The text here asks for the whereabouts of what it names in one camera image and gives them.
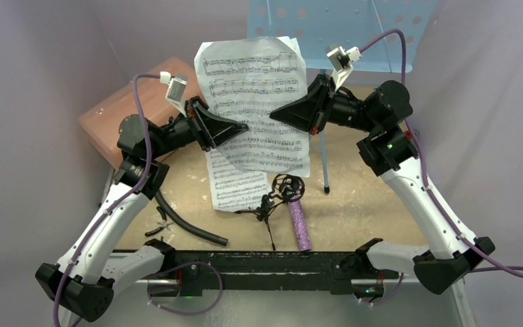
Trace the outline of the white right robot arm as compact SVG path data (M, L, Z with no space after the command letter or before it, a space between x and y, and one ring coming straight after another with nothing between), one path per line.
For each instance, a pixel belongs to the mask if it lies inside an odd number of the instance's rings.
M304 97L273 110L270 118L310 134L326 123L366 133L357 143L360 157L400 198L428 244L414 247L375 239L361 247L355 268L363 277L380 270L413 275L428 291L442 294L495 246L488 237L476 236L447 204L438 204L440 193L432 190L415 145L400 128L413 111L409 100L405 85L395 80L358 99L320 74Z

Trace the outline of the light blue music stand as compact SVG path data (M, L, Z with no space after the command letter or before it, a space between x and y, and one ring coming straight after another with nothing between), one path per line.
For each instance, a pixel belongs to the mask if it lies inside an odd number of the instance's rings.
M438 1L249 1L247 36L296 38L306 67L333 69L326 56L332 45L345 50L374 41L353 64L346 83L377 84L413 69L417 47Z

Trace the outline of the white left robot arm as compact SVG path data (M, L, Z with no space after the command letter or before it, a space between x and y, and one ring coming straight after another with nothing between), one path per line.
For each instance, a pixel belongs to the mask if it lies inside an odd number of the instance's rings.
M94 322L108 309L118 289L155 274L172 276L171 247L158 240L108 265L111 253L134 218L155 197L169 166L158 158L193 142L204 151L221 146L248 130L245 123L217 116L200 97L185 102L182 113L158 126L139 114L121 121L117 145L123 161L106 200L72 247L54 264L42 264L35 277L54 303L55 326Z

